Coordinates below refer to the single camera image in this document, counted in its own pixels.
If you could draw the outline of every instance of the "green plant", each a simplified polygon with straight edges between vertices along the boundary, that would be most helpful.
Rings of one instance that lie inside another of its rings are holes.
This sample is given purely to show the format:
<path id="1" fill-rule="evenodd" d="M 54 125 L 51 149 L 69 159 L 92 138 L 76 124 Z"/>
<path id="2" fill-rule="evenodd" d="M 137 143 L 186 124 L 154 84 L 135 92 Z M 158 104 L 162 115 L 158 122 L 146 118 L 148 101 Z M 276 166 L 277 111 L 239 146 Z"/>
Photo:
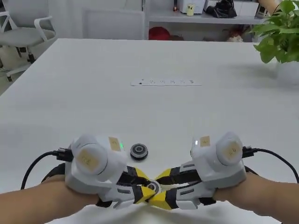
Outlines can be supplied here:
<path id="1" fill-rule="evenodd" d="M 299 10 L 295 5 L 299 7 L 299 1 L 282 1 L 279 12 L 251 30 L 251 33 L 263 37 L 254 47 L 264 63 L 273 58 L 281 63 L 299 62 Z"/>

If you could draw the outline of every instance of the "chair armrest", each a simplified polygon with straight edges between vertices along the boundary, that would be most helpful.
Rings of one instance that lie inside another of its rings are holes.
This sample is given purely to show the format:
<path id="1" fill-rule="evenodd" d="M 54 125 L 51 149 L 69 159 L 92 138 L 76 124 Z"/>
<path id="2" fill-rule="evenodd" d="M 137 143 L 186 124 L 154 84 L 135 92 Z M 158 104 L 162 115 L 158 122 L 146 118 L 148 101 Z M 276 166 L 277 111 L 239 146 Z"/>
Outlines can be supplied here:
<path id="1" fill-rule="evenodd" d="M 0 12 L 0 17 L 2 17 L 2 16 L 6 16 L 6 19 L 4 20 L 4 23 L 2 25 L 0 24 L 0 32 L 4 33 L 4 30 L 5 30 L 5 28 L 8 24 L 9 19 L 10 19 L 10 14 L 9 14 L 8 11 Z"/>
<path id="2" fill-rule="evenodd" d="M 42 39 L 47 42 L 48 38 L 46 37 L 46 34 L 44 33 L 42 27 L 41 27 L 41 21 L 51 21 L 52 16 L 48 16 L 45 18 L 35 19 L 34 20 L 34 26 L 36 27 L 37 31 L 39 32 Z"/>

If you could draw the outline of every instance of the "floor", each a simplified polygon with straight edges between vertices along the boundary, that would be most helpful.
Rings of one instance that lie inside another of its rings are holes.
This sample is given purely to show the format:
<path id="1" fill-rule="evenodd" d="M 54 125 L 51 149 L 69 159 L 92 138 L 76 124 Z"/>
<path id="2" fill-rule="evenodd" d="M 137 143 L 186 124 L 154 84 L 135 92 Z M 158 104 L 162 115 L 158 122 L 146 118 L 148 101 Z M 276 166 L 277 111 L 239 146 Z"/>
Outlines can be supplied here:
<path id="1" fill-rule="evenodd" d="M 13 69 L 27 64 L 26 56 L 20 58 L 15 48 L 1 47 L 0 58 L 5 69 Z M 22 72 L 12 75 L 13 82 L 8 82 L 6 73 L 0 70 L 0 95 L 4 93 L 20 76 Z"/>

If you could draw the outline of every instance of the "white table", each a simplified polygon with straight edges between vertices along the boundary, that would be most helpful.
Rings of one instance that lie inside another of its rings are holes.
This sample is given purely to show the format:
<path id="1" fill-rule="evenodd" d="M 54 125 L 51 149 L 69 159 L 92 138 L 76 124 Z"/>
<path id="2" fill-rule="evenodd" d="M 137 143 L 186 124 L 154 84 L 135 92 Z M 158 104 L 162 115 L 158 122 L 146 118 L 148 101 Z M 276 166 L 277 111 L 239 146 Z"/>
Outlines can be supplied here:
<path id="1" fill-rule="evenodd" d="M 153 178 L 190 159 L 193 135 L 228 130 L 244 145 L 273 150 L 298 169 L 298 89 L 279 87 L 271 78 L 274 65 L 262 64 L 250 43 L 58 40 L 0 97 L 0 191 L 17 190 L 37 156 L 68 146 L 82 133 L 117 134 L 127 149 L 147 145 L 147 160 L 129 159 L 129 165 Z M 130 86 L 142 77 L 193 78 L 202 86 Z M 295 180 L 273 156 L 260 153 L 245 163 L 267 178 Z M 57 164 L 55 158 L 38 163 L 27 187 Z M 53 223 L 278 222 L 217 203 L 172 212 L 91 206 Z"/>

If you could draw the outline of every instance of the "beige label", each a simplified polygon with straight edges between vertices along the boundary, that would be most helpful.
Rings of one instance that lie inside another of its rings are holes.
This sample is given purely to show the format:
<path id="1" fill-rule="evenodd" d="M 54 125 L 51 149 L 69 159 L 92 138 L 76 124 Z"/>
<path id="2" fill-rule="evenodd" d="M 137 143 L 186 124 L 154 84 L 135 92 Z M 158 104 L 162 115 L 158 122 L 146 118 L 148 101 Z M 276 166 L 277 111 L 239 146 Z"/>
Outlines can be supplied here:
<path id="1" fill-rule="evenodd" d="M 200 147 L 207 147 L 210 145 L 210 136 L 204 136 L 200 138 Z"/>
<path id="2" fill-rule="evenodd" d="M 99 165 L 99 161 L 93 155 L 91 155 L 86 149 L 83 149 L 80 154 L 77 156 L 77 160 L 93 172 Z"/>
<path id="3" fill-rule="evenodd" d="M 120 146 L 120 143 L 119 143 L 117 138 L 109 137 L 109 142 L 110 142 L 111 149 L 113 151 L 120 151 L 121 150 L 121 146 Z"/>
<path id="4" fill-rule="evenodd" d="M 234 141 L 223 151 L 226 157 L 231 160 L 241 151 L 240 146 Z"/>

